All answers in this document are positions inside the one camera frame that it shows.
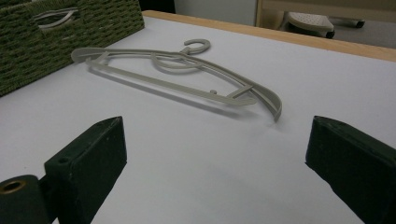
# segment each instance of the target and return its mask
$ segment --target white table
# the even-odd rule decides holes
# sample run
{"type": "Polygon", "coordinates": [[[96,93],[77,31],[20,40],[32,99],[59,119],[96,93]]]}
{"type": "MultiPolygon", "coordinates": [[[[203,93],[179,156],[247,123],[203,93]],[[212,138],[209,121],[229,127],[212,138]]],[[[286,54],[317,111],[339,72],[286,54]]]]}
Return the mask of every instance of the white table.
{"type": "MultiPolygon", "coordinates": [[[[43,163],[95,122],[123,116],[128,164],[93,223],[362,223],[304,164],[314,115],[339,119],[396,147],[396,63],[145,18],[111,46],[179,51],[275,91],[283,114],[235,107],[70,65],[0,98],[0,180],[44,175],[43,163]]],[[[235,89],[203,72],[165,75],[149,59],[118,67],[218,93],[235,89]]]]}

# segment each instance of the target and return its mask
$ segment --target bolt hole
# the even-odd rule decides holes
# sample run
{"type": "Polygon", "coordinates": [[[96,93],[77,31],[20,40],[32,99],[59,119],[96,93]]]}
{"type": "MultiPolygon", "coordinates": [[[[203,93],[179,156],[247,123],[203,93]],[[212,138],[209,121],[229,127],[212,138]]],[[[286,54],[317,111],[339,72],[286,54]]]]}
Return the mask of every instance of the bolt hole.
{"type": "Polygon", "coordinates": [[[68,158],[63,157],[63,158],[61,158],[61,159],[59,160],[59,163],[66,163],[66,162],[68,162],[68,161],[69,161],[68,158]]]}
{"type": "Polygon", "coordinates": [[[26,185],[26,182],[16,180],[5,184],[3,187],[0,188],[0,194],[9,194],[15,192],[26,185]]]}

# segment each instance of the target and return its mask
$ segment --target wall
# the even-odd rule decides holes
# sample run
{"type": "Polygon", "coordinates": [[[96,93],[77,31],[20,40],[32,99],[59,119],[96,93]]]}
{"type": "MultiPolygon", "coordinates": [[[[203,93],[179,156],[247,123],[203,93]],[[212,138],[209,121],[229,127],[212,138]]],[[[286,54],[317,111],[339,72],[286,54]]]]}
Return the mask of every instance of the wall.
{"type": "Polygon", "coordinates": [[[174,0],[139,0],[142,11],[156,10],[175,13],[174,0]]]}
{"type": "Polygon", "coordinates": [[[256,22],[256,0],[175,0],[176,13],[245,25],[256,22]]]}

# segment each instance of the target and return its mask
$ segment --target wicker basket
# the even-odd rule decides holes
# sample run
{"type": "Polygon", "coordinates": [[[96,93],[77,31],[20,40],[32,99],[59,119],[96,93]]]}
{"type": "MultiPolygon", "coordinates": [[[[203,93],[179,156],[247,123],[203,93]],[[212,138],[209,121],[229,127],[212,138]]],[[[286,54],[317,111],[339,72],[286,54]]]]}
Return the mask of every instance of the wicker basket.
{"type": "Polygon", "coordinates": [[[137,0],[0,0],[0,97],[72,63],[81,47],[106,47],[144,28],[137,0]],[[63,8],[77,16],[42,29],[34,16],[63,8]]]}

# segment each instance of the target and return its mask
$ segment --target white surface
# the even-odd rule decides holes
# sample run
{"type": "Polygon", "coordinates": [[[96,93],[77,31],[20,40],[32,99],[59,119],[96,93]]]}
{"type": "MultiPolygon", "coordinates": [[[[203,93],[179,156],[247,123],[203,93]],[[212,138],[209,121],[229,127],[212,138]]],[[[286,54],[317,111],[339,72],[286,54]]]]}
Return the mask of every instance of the white surface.
{"type": "MultiPolygon", "coordinates": [[[[283,100],[279,122],[261,105],[131,88],[71,65],[0,98],[1,180],[43,176],[57,151],[95,122],[121,115],[128,164],[93,223],[362,223],[304,164],[311,122],[314,115],[340,119],[396,147],[396,63],[145,21],[147,28],[111,48],[176,51],[185,40],[208,39],[212,48],[196,56],[275,91],[283,100]]],[[[150,60],[120,60],[119,67],[160,75],[150,60]]],[[[218,93],[233,88],[192,71],[161,77],[218,93]]]]}
{"type": "Polygon", "coordinates": [[[175,0],[176,13],[254,26],[257,0],[175,0]]]}

